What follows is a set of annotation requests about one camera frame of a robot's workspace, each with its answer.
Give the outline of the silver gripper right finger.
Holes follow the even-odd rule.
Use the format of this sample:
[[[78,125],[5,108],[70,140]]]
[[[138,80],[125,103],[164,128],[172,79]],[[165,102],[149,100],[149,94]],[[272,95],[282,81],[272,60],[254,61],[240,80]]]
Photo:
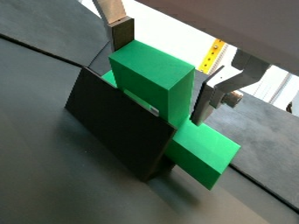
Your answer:
[[[230,65],[240,71],[238,74],[222,79],[220,70],[201,83],[200,92],[190,112],[190,122],[200,125],[221,104],[234,107],[242,98],[238,89],[260,81],[269,64],[246,52],[237,50]]]

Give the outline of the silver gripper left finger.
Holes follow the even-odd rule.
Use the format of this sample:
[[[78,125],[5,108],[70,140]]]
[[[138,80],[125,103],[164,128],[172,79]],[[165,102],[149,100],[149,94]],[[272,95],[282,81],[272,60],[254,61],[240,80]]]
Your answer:
[[[126,15],[121,0],[91,0],[103,21],[106,37],[114,52],[134,39],[134,20]]]

